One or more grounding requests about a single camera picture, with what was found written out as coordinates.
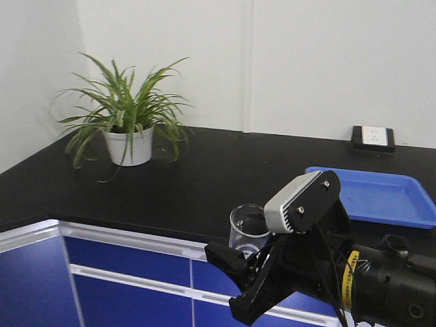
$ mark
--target clear glass cup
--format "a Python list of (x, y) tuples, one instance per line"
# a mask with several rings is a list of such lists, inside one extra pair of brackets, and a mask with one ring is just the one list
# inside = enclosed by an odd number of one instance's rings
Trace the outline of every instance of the clear glass cup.
[(244, 252), (247, 258), (257, 253), (270, 234), (266, 226), (264, 209), (257, 204), (242, 204), (230, 213), (229, 247)]

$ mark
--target yellow label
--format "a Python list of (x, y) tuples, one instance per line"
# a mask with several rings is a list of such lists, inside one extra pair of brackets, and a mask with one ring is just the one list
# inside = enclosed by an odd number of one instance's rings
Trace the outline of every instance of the yellow label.
[(356, 269), (357, 260), (359, 260), (359, 251), (352, 251), (348, 257), (348, 264), (345, 265), (342, 279), (342, 301), (346, 309), (352, 308), (352, 290), (354, 271)]

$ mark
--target white wall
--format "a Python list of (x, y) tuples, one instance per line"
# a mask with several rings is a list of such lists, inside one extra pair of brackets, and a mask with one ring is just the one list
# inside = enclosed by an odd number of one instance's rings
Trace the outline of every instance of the white wall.
[(57, 139), (68, 100), (50, 111), (69, 72), (87, 70), (75, 0), (2, 0), (0, 4), (0, 172)]
[[(3, 0), (0, 172), (56, 140), (74, 105), (56, 92), (105, 63), (190, 57), (164, 85), (188, 125), (349, 139), (387, 126), (436, 148), (436, 3), (431, 0)], [(90, 68), (90, 75), (97, 70)]]
[(188, 125), (343, 140), (375, 125), (436, 147), (434, 1), (78, 3), (86, 50), (107, 63), (145, 74), (191, 57), (172, 82)]
[[(240, 129), (241, 69), (248, 0), (78, 0), (87, 53), (110, 64), (135, 65), (137, 81), (154, 66), (190, 57), (176, 68), (167, 92), (194, 108), (188, 125)], [(98, 74), (96, 67), (91, 73)]]
[(251, 130), (436, 147), (436, 2), (255, 1)]

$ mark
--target plastic tray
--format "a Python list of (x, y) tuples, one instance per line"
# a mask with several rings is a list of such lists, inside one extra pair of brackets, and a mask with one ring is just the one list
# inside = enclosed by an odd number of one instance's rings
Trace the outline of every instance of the plastic tray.
[(421, 184), (405, 175), (310, 167), (306, 172), (332, 170), (341, 181), (340, 199), (350, 219), (430, 229), (436, 206)]

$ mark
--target electrical outlet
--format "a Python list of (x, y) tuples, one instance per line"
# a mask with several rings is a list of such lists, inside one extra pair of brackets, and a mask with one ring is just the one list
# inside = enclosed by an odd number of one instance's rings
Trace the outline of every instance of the electrical outlet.
[(387, 146), (388, 131), (385, 127), (362, 126), (362, 143)]
[(352, 146), (356, 150), (394, 152), (394, 131), (385, 127), (353, 126)]

